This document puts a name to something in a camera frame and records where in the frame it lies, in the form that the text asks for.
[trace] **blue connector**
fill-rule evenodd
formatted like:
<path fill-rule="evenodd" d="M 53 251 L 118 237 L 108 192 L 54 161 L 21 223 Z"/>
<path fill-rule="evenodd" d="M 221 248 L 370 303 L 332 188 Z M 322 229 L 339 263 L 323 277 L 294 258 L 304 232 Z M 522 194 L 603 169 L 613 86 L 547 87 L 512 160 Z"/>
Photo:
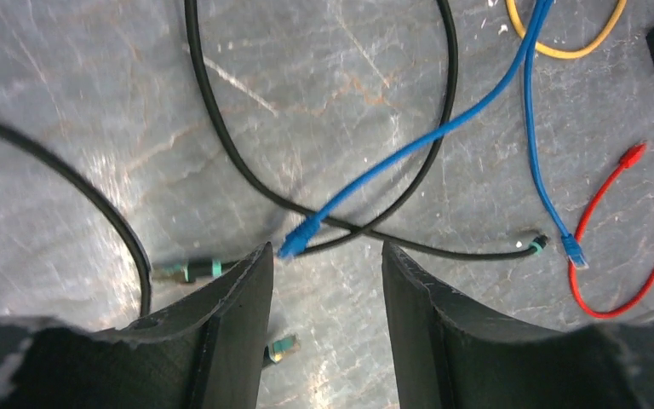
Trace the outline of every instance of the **blue connector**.
<path fill-rule="evenodd" d="M 568 234 L 561 236 L 560 240 L 563 242 L 563 248 L 565 249 L 565 254 L 568 256 L 568 260 L 571 261 L 576 270 L 588 268 L 588 262 L 585 260 L 582 249 L 577 243 L 577 240 L 575 240 L 575 237 L 572 234 Z"/>
<path fill-rule="evenodd" d="M 319 220 L 311 217 L 300 223 L 292 233 L 287 234 L 284 244 L 277 251 L 279 258 L 292 258 L 301 254 L 306 248 L 309 240 L 319 231 Z"/>

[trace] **white scratch mark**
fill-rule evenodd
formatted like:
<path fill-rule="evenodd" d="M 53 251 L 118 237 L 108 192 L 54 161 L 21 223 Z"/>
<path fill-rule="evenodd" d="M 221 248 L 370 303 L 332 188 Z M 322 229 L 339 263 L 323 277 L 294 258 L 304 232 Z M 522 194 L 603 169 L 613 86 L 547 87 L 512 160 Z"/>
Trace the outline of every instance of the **white scratch mark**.
<path fill-rule="evenodd" d="M 189 52 L 189 45 L 184 44 L 183 46 L 184 50 Z M 213 69 L 216 71 L 217 75 L 221 77 L 221 79 L 227 81 L 232 85 L 232 87 L 239 89 L 240 91 L 244 92 L 249 98 L 255 100 L 258 104 L 261 106 L 265 107 L 269 112 L 272 113 L 275 117 L 278 116 L 277 109 L 275 109 L 272 104 L 269 102 L 265 101 L 264 98 L 260 97 L 255 91 L 247 88 L 246 85 L 244 85 L 243 82 L 239 81 L 236 77 L 234 77 L 232 74 L 229 72 L 224 71 L 224 68 L 218 66 L 215 62 L 207 58 L 206 56 L 204 57 L 204 64 L 208 66 L 209 68 Z"/>
<path fill-rule="evenodd" d="M 359 43 L 358 39 L 352 34 L 349 28 L 347 28 L 347 24 L 345 24 L 344 19 L 342 19 L 342 16 L 335 14 L 335 18 L 337 18 L 337 22 L 340 23 L 340 27 L 342 27 L 342 30 L 345 31 L 348 37 L 350 37 L 350 40 L 354 43 L 354 46 L 357 47 L 359 50 L 360 54 L 367 60 L 367 63 L 370 64 L 372 67 L 372 70 L 375 71 L 378 77 L 382 80 L 382 83 L 385 84 L 386 87 L 390 88 L 390 83 L 387 81 L 387 78 L 385 78 L 384 75 L 380 72 L 380 70 L 377 69 L 377 66 L 375 65 L 375 62 L 372 60 L 369 54 L 367 54 L 367 50 L 364 49 L 362 44 Z"/>

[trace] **yellow cable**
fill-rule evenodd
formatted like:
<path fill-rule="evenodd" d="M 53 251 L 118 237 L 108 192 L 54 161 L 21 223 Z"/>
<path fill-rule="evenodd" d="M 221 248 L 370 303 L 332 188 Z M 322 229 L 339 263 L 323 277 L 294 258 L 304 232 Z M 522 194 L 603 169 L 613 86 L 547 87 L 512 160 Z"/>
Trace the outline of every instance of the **yellow cable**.
<path fill-rule="evenodd" d="M 611 31 L 613 31 L 613 27 L 616 26 L 618 19 L 620 19 L 627 2 L 628 0 L 618 0 L 616 8 L 613 10 L 611 18 L 607 23 L 605 23 L 603 30 L 598 34 L 598 37 L 596 37 L 595 40 L 585 48 L 575 51 L 564 51 L 562 49 L 551 49 L 543 43 L 538 43 L 536 46 L 537 51 L 553 58 L 560 58 L 561 60 L 575 60 L 592 53 L 593 50 L 597 49 L 600 44 L 603 43 L 603 40 L 611 34 Z M 520 38 L 525 38 L 525 26 L 523 26 L 523 22 L 520 21 L 518 9 L 515 7 L 515 0 L 505 0 L 505 5 L 508 6 L 508 15 L 510 16 L 510 21 L 513 22 L 515 31 L 518 32 Z"/>

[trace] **thin black wire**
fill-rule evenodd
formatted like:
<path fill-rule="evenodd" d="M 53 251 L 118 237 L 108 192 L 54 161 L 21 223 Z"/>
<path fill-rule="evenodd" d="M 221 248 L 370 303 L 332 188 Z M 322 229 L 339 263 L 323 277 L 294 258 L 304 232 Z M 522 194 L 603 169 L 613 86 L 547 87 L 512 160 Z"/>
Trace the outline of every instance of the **thin black wire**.
<path fill-rule="evenodd" d="M 126 219 L 119 213 L 119 210 L 113 206 L 99 189 L 81 176 L 77 170 L 29 136 L 6 124 L 0 123 L 0 140 L 30 154 L 33 158 L 63 176 L 86 199 L 91 201 L 112 226 L 114 226 L 126 244 L 127 249 L 129 249 L 129 253 L 134 258 L 136 273 L 139 274 L 139 284 L 141 286 L 140 316 L 149 315 L 149 309 L 152 306 L 152 285 L 149 283 L 149 258 L 146 256 L 146 251 L 144 251 L 141 242 L 136 237 L 136 233 L 134 233 L 134 230 L 131 229 Z"/>
<path fill-rule="evenodd" d="M 457 40 L 456 40 L 456 30 L 455 30 L 455 21 L 452 18 L 452 13 L 450 11 L 450 6 L 446 0 L 436 0 L 439 6 L 440 15 L 442 16 L 444 25 L 445 25 L 445 34 L 447 36 L 448 42 L 448 83 L 447 91 L 445 93 L 445 109 L 444 114 L 441 118 L 442 121 L 445 121 L 449 115 L 452 108 L 452 102 L 455 99 L 456 93 L 456 82 L 457 82 Z M 217 137 L 219 138 L 221 145 L 224 147 L 227 156 L 232 160 L 232 163 L 237 168 L 237 171 L 244 177 L 244 179 L 259 193 L 270 199 L 276 205 L 283 207 L 288 210 L 293 210 L 297 213 L 301 213 L 305 216 L 310 216 L 315 213 L 315 210 L 308 209 L 300 204 L 294 203 L 291 200 L 281 196 L 279 193 L 271 190 L 267 185 L 262 183 L 262 181 L 252 172 L 250 167 L 244 162 L 239 150 L 234 145 L 232 137 L 229 135 L 227 126 L 224 123 L 224 118 L 221 116 L 219 106 L 216 102 L 214 92 L 211 89 L 211 84 L 209 83 L 209 75 L 207 74 L 206 66 L 204 65 L 204 55 L 202 51 L 202 41 L 199 33 L 199 23 L 198 23 L 198 7 L 197 0 L 184 0 L 184 11 L 185 11 L 185 22 L 186 22 L 186 39 L 189 44 L 190 55 L 192 59 L 192 68 L 194 70 L 194 76 L 197 79 L 197 84 L 199 86 L 199 91 L 204 100 L 204 106 L 209 114 L 212 125 L 215 128 Z M 440 147 L 442 138 L 433 143 L 430 153 L 428 154 L 427 160 L 422 165 L 422 168 L 418 172 L 415 180 L 410 184 L 408 189 L 400 196 L 400 198 L 391 205 L 387 210 L 382 212 L 375 220 L 367 223 L 363 227 L 354 225 L 350 222 L 345 222 L 343 220 L 328 216 L 324 219 L 324 223 L 337 227 L 343 228 L 350 233 L 340 237 L 338 239 L 331 240 L 330 242 L 323 243 L 321 245 L 315 245 L 307 249 L 302 255 L 313 253 L 315 251 L 324 251 L 335 245 L 344 243 L 350 239 L 354 239 L 360 234 L 368 235 L 372 238 L 390 241 L 396 245 L 401 245 L 403 247 L 420 251 L 423 253 L 431 254 L 434 256 L 441 256 L 444 258 L 451 258 L 454 260 L 462 261 L 501 261 L 501 260 L 513 260 L 517 258 L 522 258 L 530 256 L 537 252 L 537 249 L 533 246 L 529 246 L 527 249 L 522 251 L 514 251 L 509 253 L 486 253 L 486 254 L 475 254 L 475 253 L 461 253 L 456 251 L 447 251 L 442 249 L 437 249 L 427 245 L 421 245 L 409 240 L 401 239 L 394 237 L 389 234 L 380 233 L 376 230 L 371 230 L 376 224 L 380 223 L 384 219 L 390 217 L 410 196 L 415 192 L 417 186 L 422 182 L 425 175 L 432 166 L 437 152 Z"/>

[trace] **cable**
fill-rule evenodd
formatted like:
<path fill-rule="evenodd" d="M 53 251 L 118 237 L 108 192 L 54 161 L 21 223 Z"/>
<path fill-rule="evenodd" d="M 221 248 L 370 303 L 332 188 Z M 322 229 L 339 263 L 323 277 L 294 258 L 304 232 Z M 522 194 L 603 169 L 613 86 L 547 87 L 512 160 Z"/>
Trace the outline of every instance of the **cable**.
<path fill-rule="evenodd" d="M 574 264 L 577 268 L 584 269 L 588 268 L 588 262 L 585 259 L 585 256 L 582 253 L 580 245 L 577 243 L 570 230 L 565 226 L 563 221 L 560 219 L 558 211 L 553 206 L 553 203 L 550 201 L 548 192 L 545 189 L 545 185 L 542 182 L 542 175 L 540 174 L 540 163 L 537 157 L 537 137 L 535 130 L 535 113 L 533 112 L 532 106 L 532 72 L 533 64 L 535 62 L 535 45 L 537 43 L 537 36 L 530 38 L 530 51 L 525 57 L 525 66 L 524 66 L 524 98 L 525 98 L 525 127 L 527 130 L 527 139 L 528 139 L 528 157 L 531 168 L 531 175 L 537 194 L 542 201 L 543 207 L 550 215 L 550 218 L 553 219 L 555 226 L 558 227 L 560 231 L 560 241 L 563 244 L 565 249 L 565 254 L 570 259 L 571 263 Z"/>
<path fill-rule="evenodd" d="M 28 153 L 42 164 L 48 166 L 64 179 L 69 181 L 86 199 L 96 206 L 104 217 L 114 226 L 126 245 L 129 253 L 134 258 L 136 273 L 139 274 L 139 284 L 141 286 L 141 307 L 140 316 L 149 314 L 152 304 L 152 286 L 149 283 L 149 258 L 141 245 L 141 242 L 127 223 L 126 219 L 113 206 L 102 192 L 99 191 L 90 181 L 81 176 L 78 171 L 72 168 L 63 159 L 59 158 L 46 147 L 42 146 L 32 138 L 24 135 L 20 131 L 0 124 L 0 140 L 19 148 L 21 151 Z"/>
<path fill-rule="evenodd" d="M 622 156 L 620 160 L 620 164 L 616 167 L 615 170 L 613 170 L 613 172 L 608 177 L 608 179 L 605 180 L 603 186 L 600 187 L 600 190 L 595 194 L 595 196 L 593 196 L 593 198 L 590 200 L 590 203 L 585 208 L 585 211 L 582 213 L 582 216 L 580 218 L 580 223 L 578 223 L 575 232 L 575 237 L 577 240 L 582 239 L 582 235 L 583 233 L 585 233 L 585 227 L 588 225 L 588 222 L 590 221 L 590 217 L 593 215 L 595 207 L 598 205 L 600 200 L 603 199 L 603 196 L 605 195 L 605 192 L 608 191 L 608 188 L 612 186 L 613 182 L 621 175 L 621 173 L 624 170 L 629 169 L 640 160 L 644 151 L 645 151 L 645 143 L 640 143 L 639 145 L 631 147 Z M 645 281 L 645 283 L 640 288 L 640 290 L 635 294 L 635 296 L 633 296 L 633 298 L 631 298 L 628 302 L 624 303 L 622 306 L 618 308 L 614 308 L 611 311 L 602 312 L 602 313 L 590 308 L 582 299 L 582 296 L 580 294 L 580 285 L 577 282 L 576 269 L 575 266 L 573 266 L 570 263 L 568 264 L 568 280 L 570 281 L 571 284 L 571 292 L 573 293 L 573 297 L 575 298 L 577 304 L 580 306 L 580 308 L 582 308 L 583 311 L 599 319 L 616 318 L 617 316 L 625 313 L 632 307 L 636 306 L 643 299 L 643 297 L 645 297 L 645 294 L 647 294 L 648 291 L 651 289 L 651 287 L 654 284 L 654 267 L 653 270 L 651 271 L 651 274 L 648 276 L 648 279 Z"/>
<path fill-rule="evenodd" d="M 611 18 L 608 19 L 608 22 L 605 23 L 603 30 L 600 32 L 600 34 L 598 34 L 598 37 L 596 37 L 584 48 L 575 51 L 564 51 L 562 49 L 550 48 L 543 43 L 537 43 L 537 51 L 541 54 L 545 54 L 547 56 L 561 60 L 576 60 L 592 53 L 611 34 L 613 28 L 616 26 L 616 23 L 620 19 L 623 10 L 625 9 L 626 3 L 628 3 L 628 0 L 618 0 L 616 7 L 613 10 L 613 14 L 611 14 Z M 525 27 L 523 26 L 523 22 L 520 20 L 518 9 L 515 7 L 515 0 L 505 0 L 505 5 L 508 8 L 508 16 L 510 16 L 510 21 L 513 22 L 515 31 L 518 33 L 518 35 L 520 35 L 520 37 L 525 38 Z"/>
<path fill-rule="evenodd" d="M 451 102 L 455 98 L 454 94 L 455 94 L 455 87 L 456 87 L 456 80 L 457 80 L 457 45 L 456 45 L 456 34 L 455 34 L 455 22 L 452 19 L 452 15 L 448 3 L 445 0 L 437 0 L 437 2 L 440 9 L 440 13 L 443 17 L 443 21 L 445 23 L 445 31 L 448 40 L 448 55 L 450 57 L 448 63 L 448 73 L 449 73 L 448 87 L 445 96 L 445 108 L 447 108 L 447 112 L 449 112 L 452 105 Z M 270 199 L 276 205 L 288 210 L 293 210 L 297 213 L 301 213 L 304 216 L 313 215 L 315 213 L 315 210 L 308 209 L 307 207 L 292 202 L 291 200 L 279 195 L 278 193 L 275 193 L 268 186 L 262 183 L 262 181 L 254 174 L 254 172 L 252 172 L 250 167 L 244 162 L 244 159 L 239 154 L 237 147 L 234 145 L 232 137 L 229 135 L 227 126 L 224 123 L 224 118 L 221 116 L 221 113 L 219 111 L 219 106 L 216 103 L 214 93 L 209 83 L 209 75 L 207 74 L 206 66 L 204 66 L 204 55 L 202 53 L 201 37 L 200 37 L 199 26 L 198 26 L 197 0 L 185 0 L 184 6 L 185 6 L 184 7 L 185 21 L 186 21 L 186 38 L 189 44 L 194 75 L 196 77 L 197 84 L 202 95 L 202 99 L 204 100 L 204 106 L 215 128 L 215 133 L 217 134 L 217 137 L 219 138 L 221 145 L 224 147 L 227 156 L 230 158 L 235 168 L 237 168 L 237 171 L 244 177 L 244 179 L 255 190 L 257 190 L 259 193 L 264 195 L 266 198 Z M 375 230 L 371 230 L 371 231 L 368 230 L 368 228 L 374 227 L 374 225 L 376 225 L 377 223 L 391 216 L 409 198 L 409 196 L 417 188 L 417 185 L 422 181 L 422 178 L 424 178 L 424 175 L 427 174 L 429 167 L 432 165 L 432 162 L 434 161 L 434 156 L 437 155 L 438 149 L 439 149 L 439 145 L 437 145 L 437 148 L 435 145 L 433 145 L 433 148 L 430 150 L 430 154 L 428 155 L 425 164 L 422 166 L 422 169 L 418 173 L 418 176 L 420 176 L 421 178 L 420 179 L 416 178 L 410 184 L 410 187 L 408 187 L 405 193 L 403 193 L 402 196 L 400 196 L 398 202 L 391 205 L 387 210 L 385 210 L 385 212 L 379 215 L 374 221 L 367 223 L 367 225 L 365 225 L 364 227 L 360 227 L 350 222 L 345 222 L 343 220 L 334 217 L 329 217 L 329 216 L 325 217 L 324 222 L 326 224 L 329 224 L 337 228 L 343 228 L 349 231 L 350 234 L 348 236 L 343 236 L 339 239 L 333 240 L 328 244 L 325 243 L 322 245 L 314 246 L 309 250 L 309 252 L 327 250 L 328 248 L 331 248 L 334 245 L 341 244 L 347 241 L 348 239 L 353 239 L 359 234 L 365 234 L 372 238 L 383 240 L 383 241 L 390 241 L 396 245 L 401 245 L 405 248 L 431 254 L 434 256 L 441 256 L 444 258 L 451 258 L 451 259 L 462 260 L 462 261 L 499 261 L 499 260 L 517 259 L 517 258 L 533 255 L 545 246 L 545 244 L 547 243 L 547 238 L 545 238 L 544 236 L 540 236 L 536 238 L 536 240 L 534 241 L 536 245 L 531 245 L 527 249 L 522 251 L 515 251 L 509 253 L 471 254 L 471 253 L 460 253 L 455 251 L 436 249 L 427 245 L 421 245 L 418 243 L 411 242 L 409 240 L 400 239 L 389 234 L 380 233 Z"/>
<path fill-rule="evenodd" d="M 295 230 L 287 235 L 287 238 L 282 245 L 282 248 L 279 249 L 278 256 L 281 258 L 292 257 L 302 253 L 307 246 L 307 243 L 312 238 L 312 236 L 319 230 L 320 223 L 325 220 L 329 213 L 333 211 L 341 202 L 346 200 L 351 194 L 359 190 L 365 183 L 372 180 L 375 176 L 382 173 L 384 170 L 388 169 L 390 166 L 398 163 L 401 159 L 411 155 L 420 148 L 424 147 L 428 143 L 438 140 L 443 137 L 446 133 L 451 132 L 457 127 L 465 124 L 467 121 L 472 119 L 485 107 L 487 107 L 495 98 L 502 93 L 505 88 L 508 86 L 512 78 L 515 76 L 515 73 L 518 71 L 520 64 L 525 59 L 527 49 L 530 43 L 530 39 L 534 37 L 538 32 L 542 23 L 547 16 L 548 10 L 552 5 L 552 0 L 538 0 L 536 4 L 536 12 L 533 13 L 531 22 L 528 29 L 528 39 L 523 40 L 520 44 L 517 55 L 515 56 L 508 72 L 496 85 L 496 87 L 488 93 L 478 104 L 474 107 L 471 107 L 466 112 L 462 113 L 458 117 L 451 120 L 448 124 L 442 125 L 436 130 L 424 135 L 423 137 L 405 145 L 397 152 L 383 159 L 380 163 L 376 164 L 369 170 L 367 170 L 363 175 L 359 176 L 357 179 L 350 182 L 345 186 L 338 194 L 336 194 L 327 204 L 324 205 L 317 213 L 312 216 L 309 216 L 305 221 L 303 221 Z"/>

